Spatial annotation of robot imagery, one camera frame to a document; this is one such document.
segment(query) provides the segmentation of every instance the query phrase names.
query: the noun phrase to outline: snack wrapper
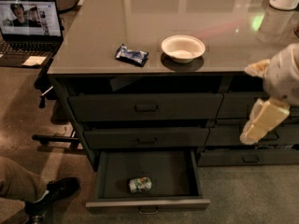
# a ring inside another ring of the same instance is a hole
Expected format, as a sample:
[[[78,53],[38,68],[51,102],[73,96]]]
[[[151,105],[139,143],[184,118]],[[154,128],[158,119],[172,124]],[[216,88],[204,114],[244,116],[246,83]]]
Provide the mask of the snack wrapper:
[[[143,67],[148,60],[149,53],[141,50],[129,50],[122,44],[115,52],[115,59]]]

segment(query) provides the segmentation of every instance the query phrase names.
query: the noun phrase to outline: table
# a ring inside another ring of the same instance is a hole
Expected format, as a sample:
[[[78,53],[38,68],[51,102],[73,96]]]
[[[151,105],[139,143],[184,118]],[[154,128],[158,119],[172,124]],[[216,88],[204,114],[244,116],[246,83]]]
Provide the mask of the table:
[[[239,141],[256,98],[267,97],[244,68],[298,42],[298,13],[268,1],[85,1],[48,75],[98,172],[92,211],[205,209],[196,166],[299,162],[297,107],[256,146]],[[174,63],[161,50],[170,35],[197,37],[206,52]],[[148,51],[145,66],[115,60],[121,44]],[[126,180],[140,175],[156,189],[136,197]]]

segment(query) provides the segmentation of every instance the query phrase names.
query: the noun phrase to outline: white paper bowl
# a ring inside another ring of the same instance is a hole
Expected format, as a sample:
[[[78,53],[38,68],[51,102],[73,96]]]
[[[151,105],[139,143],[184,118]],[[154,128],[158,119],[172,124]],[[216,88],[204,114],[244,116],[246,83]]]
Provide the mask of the white paper bowl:
[[[189,63],[204,54],[203,42],[189,35],[170,36],[162,42],[162,51],[176,63]]]

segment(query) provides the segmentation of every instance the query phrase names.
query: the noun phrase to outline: cabinet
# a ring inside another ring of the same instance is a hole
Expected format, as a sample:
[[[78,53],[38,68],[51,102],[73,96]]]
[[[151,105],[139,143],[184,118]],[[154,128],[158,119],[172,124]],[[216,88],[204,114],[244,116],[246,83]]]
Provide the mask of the cabinet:
[[[244,74],[50,76],[93,169],[93,212],[205,209],[198,166],[299,163],[299,112],[253,146],[239,136],[263,83]],[[125,86],[113,88],[116,79]],[[127,180],[148,175],[136,195]]]

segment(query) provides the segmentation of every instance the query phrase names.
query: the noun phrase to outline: drawer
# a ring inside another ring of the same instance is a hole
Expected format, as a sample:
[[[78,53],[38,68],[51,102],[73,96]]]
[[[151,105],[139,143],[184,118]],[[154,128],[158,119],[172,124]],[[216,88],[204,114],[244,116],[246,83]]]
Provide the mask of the drawer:
[[[201,153],[198,166],[298,164],[295,149],[208,150]]]
[[[149,177],[151,189],[132,193],[128,180]],[[203,210],[203,199],[194,153],[190,150],[101,152],[94,199],[86,203],[92,213],[187,209]]]
[[[299,107],[292,106],[290,108],[290,117],[298,118],[299,117]]]
[[[267,99],[264,92],[224,93],[223,102],[217,115],[218,119],[248,118],[258,98]]]
[[[206,146],[238,146],[240,134],[243,127],[219,126],[210,129]],[[278,126],[271,133],[268,133],[256,145],[295,145],[299,144],[299,124]]]
[[[221,94],[103,94],[70,97],[77,121],[214,119]]]
[[[202,147],[208,129],[195,127],[99,129],[84,133],[91,149],[127,147]]]

